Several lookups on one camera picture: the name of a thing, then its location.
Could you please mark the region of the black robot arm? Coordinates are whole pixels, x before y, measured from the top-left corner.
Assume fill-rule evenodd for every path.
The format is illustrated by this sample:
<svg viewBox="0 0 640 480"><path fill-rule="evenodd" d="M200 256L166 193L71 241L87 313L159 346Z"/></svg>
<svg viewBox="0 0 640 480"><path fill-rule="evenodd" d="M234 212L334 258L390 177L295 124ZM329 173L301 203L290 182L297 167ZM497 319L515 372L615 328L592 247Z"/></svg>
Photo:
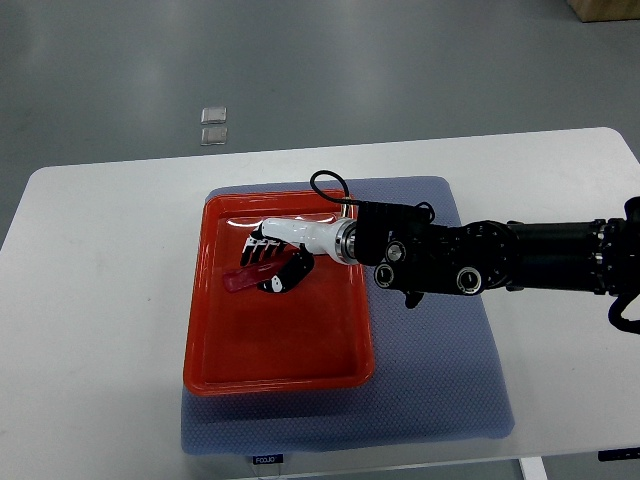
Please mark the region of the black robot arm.
<svg viewBox="0 0 640 480"><path fill-rule="evenodd" d="M247 237L241 266L296 251L259 289L291 290L311 271L314 256L374 270L375 283L400 291L416 307L426 293L473 296L485 290L526 288L588 291L615 300L609 322L636 334L639 323L623 312L639 296L639 200L629 199L622 218L580 223L473 222L436 224L433 207L344 198L355 219L330 225L290 219L263 220Z"/></svg>

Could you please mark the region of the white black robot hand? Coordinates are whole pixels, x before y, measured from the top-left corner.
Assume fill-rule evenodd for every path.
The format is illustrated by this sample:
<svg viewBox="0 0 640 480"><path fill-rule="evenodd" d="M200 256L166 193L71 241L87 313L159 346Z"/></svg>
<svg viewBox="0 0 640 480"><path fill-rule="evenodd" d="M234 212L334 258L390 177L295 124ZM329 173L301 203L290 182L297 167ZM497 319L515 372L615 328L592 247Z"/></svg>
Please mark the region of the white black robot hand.
<svg viewBox="0 0 640 480"><path fill-rule="evenodd" d="M295 288L314 268L313 255L328 255L336 262L344 262L342 252L345 219L332 223L272 217L263 220L244 244L240 265L259 262L273 254L283 261L277 271L257 288L267 293L287 293ZM287 244L306 250L291 250L282 254Z"/></svg>

